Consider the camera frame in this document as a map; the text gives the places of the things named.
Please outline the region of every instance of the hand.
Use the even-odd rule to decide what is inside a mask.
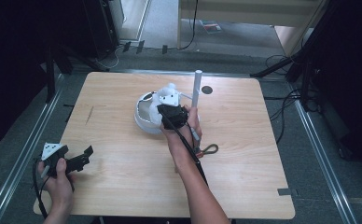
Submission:
[[[198,108],[197,107],[189,107],[185,105],[185,109],[188,112],[188,124],[191,128],[193,128],[196,134],[202,139],[202,128],[199,123],[198,118]],[[188,150],[182,143],[178,134],[173,130],[165,130],[163,124],[160,126],[161,131],[167,138],[167,142],[169,144],[170,152],[173,156],[174,162],[177,165],[179,161],[188,161],[191,160],[190,155],[188,154]],[[185,125],[182,128],[178,129],[178,131],[187,139],[189,145],[191,147],[197,146],[199,142],[193,138],[190,128]]]
[[[49,177],[45,184],[50,198],[52,200],[52,208],[45,220],[46,223],[65,223],[70,216],[73,208],[73,190],[71,183],[65,175],[67,163],[65,159],[59,159],[56,165],[57,177]],[[42,174],[44,171],[44,162],[38,164],[38,172]]]

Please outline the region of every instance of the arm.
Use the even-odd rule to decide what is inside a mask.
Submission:
[[[50,177],[46,183],[52,208],[44,223],[66,223],[73,208],[73,190],[71,184],[65,175],[67,164],[65,159],[59,159],[56,165],[57,177]],[[38,164],[38,172],[41,174],[44,170],[44,162]]]
[[[202,136],[202,129],[199,125],[197,116],[197,108],[189,108],[186,106],[186,109],[189,113],[189,125],[195,129],[199,136]],[[224,210],[211,190],[204,183],[194,160],[188,154],[188,150],[180,140],[178,134],[174,131],[164,130],[162,127],[161,129],[167,138],[175,167],[181,176],[187,192],[192,223],[229,223]],[[184,126],[179,129],[179,131],[192,146],[192,141],[194,141],[194,139],[192,139],[189,127]]]

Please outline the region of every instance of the white pole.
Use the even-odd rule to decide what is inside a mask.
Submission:
[[[202,80],[202,71],[195,71],[195,81],[193,83],[193,93],[192,93],[192,107],[198,106],[199,93],[201,88],[201,80]]]

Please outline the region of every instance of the tabletop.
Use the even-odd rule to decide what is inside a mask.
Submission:
[[[142,131],[134,121],[139,97],[172,82],[192,93],[193,76],[90,73],[63,133],[73,158],[92,146],[90,163],[73,172],[74,215],[189,217],[183,183],[162,134]],[[285,173],[259,82],[253,78],[202,77],[198,108],[201,147],[218,144],[201,158],[210,190],[229,218],[295,215]],[[183,98],[181,105],[190,105]],[[46,207],[50,197],[43,194]]]

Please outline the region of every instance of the white bowl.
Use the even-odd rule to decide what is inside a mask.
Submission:
[[[135,104],[134,120],[138,127],[146,133],[160,134],[160,126],[151,122],[149,117],[149,107],[152,104],[152,99],[148,99],[149,94],[152,94],[152,92],[143,94]]]

